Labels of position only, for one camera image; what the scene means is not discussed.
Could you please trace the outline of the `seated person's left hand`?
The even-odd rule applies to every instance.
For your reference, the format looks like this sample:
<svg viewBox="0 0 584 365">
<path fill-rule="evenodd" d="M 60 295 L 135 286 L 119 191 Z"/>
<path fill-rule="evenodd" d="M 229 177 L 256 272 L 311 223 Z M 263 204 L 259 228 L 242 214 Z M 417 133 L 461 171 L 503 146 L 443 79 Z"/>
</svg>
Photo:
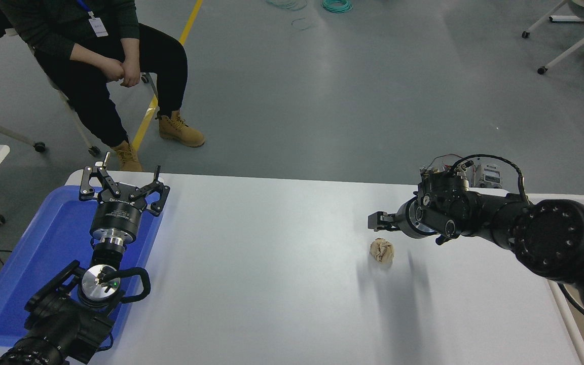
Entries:
<svg viewBox="0 0 584 365">
<path fill-rule="evenodd" d="M 139 58 L 126 58 L 121 63 L 121 68 L 123 70 L 121 86 L 131 88 L 132 86 L 136 86 L 141 81 Z"/>
</svg>

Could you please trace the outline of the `seated person's right hand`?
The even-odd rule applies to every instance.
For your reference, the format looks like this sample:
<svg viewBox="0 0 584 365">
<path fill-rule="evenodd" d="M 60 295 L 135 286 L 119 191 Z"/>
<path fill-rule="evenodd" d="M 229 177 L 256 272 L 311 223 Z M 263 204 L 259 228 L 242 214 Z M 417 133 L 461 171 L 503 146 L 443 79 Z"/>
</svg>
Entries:
<svg viewBox="0 0 584 365">
<path fill-rule="evenodd" d="M 125 77 L 122 62 L 116 59 L 104 57 L 97 67 L 104 74 L 107 81 L 120 81 Z"/>
</svg>

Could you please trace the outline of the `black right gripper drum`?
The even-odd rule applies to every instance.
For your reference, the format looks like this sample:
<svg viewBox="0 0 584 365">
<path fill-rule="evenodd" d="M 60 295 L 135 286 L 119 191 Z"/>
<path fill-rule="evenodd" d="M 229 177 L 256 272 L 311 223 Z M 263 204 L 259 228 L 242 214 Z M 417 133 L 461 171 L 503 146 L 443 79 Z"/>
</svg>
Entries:
<svg viewBox="0 0 584 365">
<path fill-rule="evenodd" d="M 410 238 L 420 238 L 420 232 L 415 226 L 412 212 L 415 211 L 416 198 L 406 201 L 398 210 L 395 216 L 395 224 L 398 229 Z"/>
</svg>

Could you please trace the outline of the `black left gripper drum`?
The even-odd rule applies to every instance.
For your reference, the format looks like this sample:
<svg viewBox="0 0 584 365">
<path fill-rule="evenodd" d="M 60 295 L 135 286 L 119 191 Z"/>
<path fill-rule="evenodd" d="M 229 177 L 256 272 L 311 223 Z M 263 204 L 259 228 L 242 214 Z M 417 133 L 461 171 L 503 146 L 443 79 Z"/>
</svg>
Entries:
<svg viewBox="0 0 584 365">
<path fill-rule="evenodd" d="M 97 201 L 97 208 L 91 222 L 91 236 L 102 239 L 115 236 L 121 239 L 136 239 L 144 201 L 126 201 L 111 198 Z"/>
</svg>

